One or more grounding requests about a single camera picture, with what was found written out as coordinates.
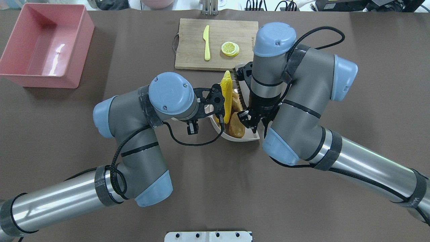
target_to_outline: silver arm tube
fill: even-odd
[[[110,172],[104,174],[106,187],[117,202],[123,199],[114,192],[110,183]],[[105,205],[100,201],[95,189],[95,172],[89,172],[62,183],[18,197],[12,206],[13,219],[24,231],[37,231],[64,220],[83,215]],[[10,234],[13,224],[5,224],[1,215],[0,242],[12,241]]]
[[[392,202],[402,202],[411,197],[417,187],[417,176],[411,169],[318,125],[328,101],[334,99],[338,57],[305,46],[301,48],[303,59],[297,62],[294,73],[290,73],[293,85],[268,130],[263,143],[265,152],[286,165],[295,165],[303,159],[317,164],[315,168],[319,170],[347,174],[349,180]],[[337,88],[346,94],[350,84],[343,86],[338,83]],[[430,182],[424,180],[420,189],[429,190]],[[430,192],[418,197],[414,195],[410,201],[407,208],[415,218],[424,221],[415,210],[417,205],[425,216],[430,216]]]
[[[318,152],[318,155],[309,162],[317,164],[331,148],[331,142],[332,132],[328,130],[324,145]],[[406,198],[413,194],[417,185],[417,178],[411,169],[401,166],[345,137],[342,137],[342,149],[339,157],[332,165],[332,168],[369,178],[379,184],[391,188]],[[386,197],[392,202],[402,202],[402,199],[398,196],[378,186],[374,186],[349,176],[341,176],[360,186],[366,187],[383,197]],[[427,191],[430,191],[430,181],[428,179],[426,179],[426,185]],[[423,217],[413,207],[406,208],[413,217],[424,222]],[[427,192],[419,202],[419,208],[427,217],[430,216],[430,192]]]

